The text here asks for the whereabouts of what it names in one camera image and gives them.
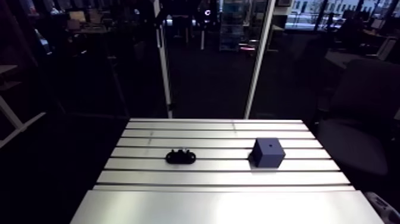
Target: black plastic part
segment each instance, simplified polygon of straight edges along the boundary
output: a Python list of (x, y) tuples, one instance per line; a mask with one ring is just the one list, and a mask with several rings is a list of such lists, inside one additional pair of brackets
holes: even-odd
[(189, 150), (178, 150), (177, 152), (171, 150), (165, 156), (165, 160), (169, 164), (192, 164), (196, 161), (196, 155)]

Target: white door frame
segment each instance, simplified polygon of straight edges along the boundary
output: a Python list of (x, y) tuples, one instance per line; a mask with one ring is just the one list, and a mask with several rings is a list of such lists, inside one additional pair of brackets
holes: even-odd
[(245, 119), (249, 119), (251, 107), (253, 104), (255, 88), (257, 87), (258, 76), (260, 75), (261, 64), (263, 63), (265, 46), (267, 44), (268, 34), (271, 27), (272, 14), (274, 13), (275, 0), (268, 0), (267, 8), (265, 9), (264, 21), (262, 23), (262, 31), (260, 43), (258, 45), (257, 57), (255, 59), (253, 77), (251, 80), (247, 105), (245, 110)]
[[(160, 12), (160, 2), (159, 0), (154, 1), (154, 15), (157, 17)], [(168, 76), (168, 66), (167, 66), (167, 58), (165, 53), (165, 41), (164, 41), (164, 28), (162, 25), (156, 27), (156, 39), (157, 39), (157, 47), (160, 53), (160, 62), (161, 62), (161, 72), (162, 72), (162, 82), (164, 84), (164, 95), (165, 95), (165, 103), (167, 106), (168, 118), (173, 118), (172, 109), (171, 109), (171, 90), (170, 90), (170, 81)]]

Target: black chair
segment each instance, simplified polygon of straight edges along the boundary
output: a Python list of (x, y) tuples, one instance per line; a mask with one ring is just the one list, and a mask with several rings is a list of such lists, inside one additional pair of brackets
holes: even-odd
[(361, 189), (365, 184), (372, 188), (382, 184), (389, 171), (394, 171), (389, 168), (390, 160), (397, 151), (391, 149), (390, 129), (399, 107), (399, 65), (379, 60), (348, 64), (316, 135)]

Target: glass partition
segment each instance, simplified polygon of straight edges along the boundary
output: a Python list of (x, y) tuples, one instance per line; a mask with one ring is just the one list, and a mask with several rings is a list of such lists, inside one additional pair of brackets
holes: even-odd
[(152, 1), (20, 1), (67, 113), (167, 117)]
[(174, 117), (241, 119), (267, 1), (194, 2), (164, 2), (160, 18)]

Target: slotted table surface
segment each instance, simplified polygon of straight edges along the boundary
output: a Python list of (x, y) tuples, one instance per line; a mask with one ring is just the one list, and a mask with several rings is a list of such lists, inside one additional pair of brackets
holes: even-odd
[[(286, 153), (279, 168), (249, 164), (255, 138), (279, 139)], [(164, 157), (173, 148), (191, 150), (197, 161), (166, 163)], [(308, 223), (380, 221), (301, 120), (130, 119), (72, 223), (243, 223), (251, 213), (261, 212), (249, 204), (274, 214), (302, 212), (300, 220)], [(297, 211), (292, 204), (299, 206)], [(285, 205), (289, 211), (279, 208)], [(153, 212), (161, 216), (150, 217)], [(179, 218), (180, 212), (185, 216)], [(349, 217), (349, 212), (357, 216)], [(257, 214), (247, 221), (290, 223), (291, 218), (278, 217)]]

